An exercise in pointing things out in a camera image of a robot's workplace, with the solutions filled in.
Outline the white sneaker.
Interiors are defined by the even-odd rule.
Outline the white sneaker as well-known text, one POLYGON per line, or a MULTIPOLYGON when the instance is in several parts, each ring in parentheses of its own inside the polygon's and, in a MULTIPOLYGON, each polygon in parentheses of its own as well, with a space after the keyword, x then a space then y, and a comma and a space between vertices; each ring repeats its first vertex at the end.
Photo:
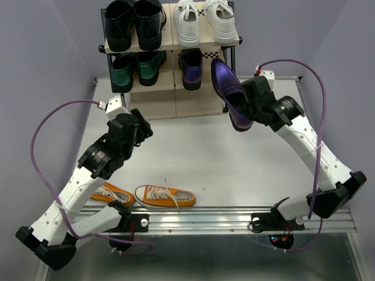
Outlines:
POLYGON ((199 13, 194 1, 180 0, 173 12, 173 22, 181 46, 190 48, 199 44, 199 13))
POLYGON ((213 29, 216 42, 228 44, 235 39, 235 18, 233 9, 221 0, 206 1, 204 14, 213 29))

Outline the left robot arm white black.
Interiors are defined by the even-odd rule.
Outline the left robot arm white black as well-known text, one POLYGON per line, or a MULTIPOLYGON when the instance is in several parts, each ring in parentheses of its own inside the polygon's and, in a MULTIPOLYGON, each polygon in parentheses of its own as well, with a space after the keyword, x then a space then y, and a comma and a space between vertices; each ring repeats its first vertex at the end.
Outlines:
POLYGON ((140 225, 128 207, 118 200, 74 223, 85 203, 98 188, 122 168, 134 147, 153 135, 150 124, 136 108, 108 121, 108 132, 81 156, 60 194, 31 226, 20 227, 15 236, 53 270, 64 268, 78 248, 90 238, 104 238, 111 230, 133 232, 140 225))

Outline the orange sneaker one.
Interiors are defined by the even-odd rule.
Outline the orange sneaker one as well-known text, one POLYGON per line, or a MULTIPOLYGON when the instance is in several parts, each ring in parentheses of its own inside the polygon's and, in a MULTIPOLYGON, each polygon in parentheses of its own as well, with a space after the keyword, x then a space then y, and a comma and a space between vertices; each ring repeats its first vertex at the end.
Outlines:
POLYGON ((196 196, 190 191, 152 184, 138 186, 134 197, 145 208, 168 208, 177 212, 196 203, 196 196))
POLYGON ((117 200, 128 208, 132 207, 135 202, 134 196, 131 193, 110 183, 104 183, 90 198, 104 203, 111 203, 117 200))

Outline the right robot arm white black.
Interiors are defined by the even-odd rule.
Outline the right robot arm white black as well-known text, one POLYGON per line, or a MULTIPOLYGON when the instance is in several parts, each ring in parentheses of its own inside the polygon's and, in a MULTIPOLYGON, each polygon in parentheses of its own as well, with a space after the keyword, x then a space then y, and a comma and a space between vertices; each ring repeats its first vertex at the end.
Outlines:
POLYGON ((351 171, 333 154, 292 97, 276 99, 266 77, 253 77, 241 87, 249 116, 286 141, 314 176, 313 192, 279 201, 269 213, 259 216, 258 226, 265 231, 283 230, 309 213, 331 217, 365 184, 364 173, 351 171))

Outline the purple loafer one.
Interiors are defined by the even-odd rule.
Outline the purple loafer one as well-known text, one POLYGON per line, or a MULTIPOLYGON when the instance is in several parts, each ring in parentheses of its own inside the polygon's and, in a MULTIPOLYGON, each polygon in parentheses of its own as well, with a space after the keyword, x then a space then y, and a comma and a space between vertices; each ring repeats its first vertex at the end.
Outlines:
POLYGON ((203 59, 200 49, 183 49, 178 58, 182 72, 182 84, 188 91, 196 91, 201 87, 203 59))
POLYGON ((248 103, 237 76, 222 59, 215 58, 211 62, 211 78, 216 94, 228 107, 233 128, 238 132, 249 130, 253 121, 247 118, 248 103))

